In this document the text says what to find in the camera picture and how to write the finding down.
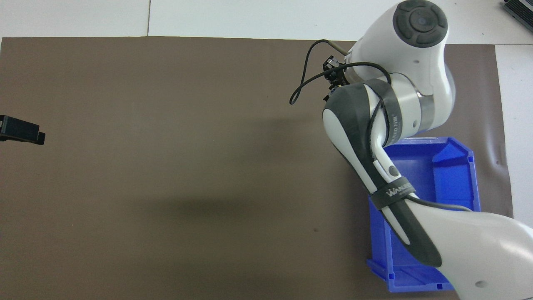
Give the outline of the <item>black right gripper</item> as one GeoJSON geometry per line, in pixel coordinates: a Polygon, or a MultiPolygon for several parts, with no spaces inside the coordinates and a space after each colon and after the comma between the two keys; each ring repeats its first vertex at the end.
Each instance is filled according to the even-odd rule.
{"type": "MultiPolygon", "coordinates": [[[[339,66],[339,61],[333,56],[329,56],[322,64],[322,70],[328,71],[339,66]]],[[[345,69],[332,72],[332,85],[329,86],[329,91],[324,97],[324,101],[327,102],[331,95],[335,92],[336,87],[342,87],[349,85],[349,81],[345,77],[345,69]]]]}

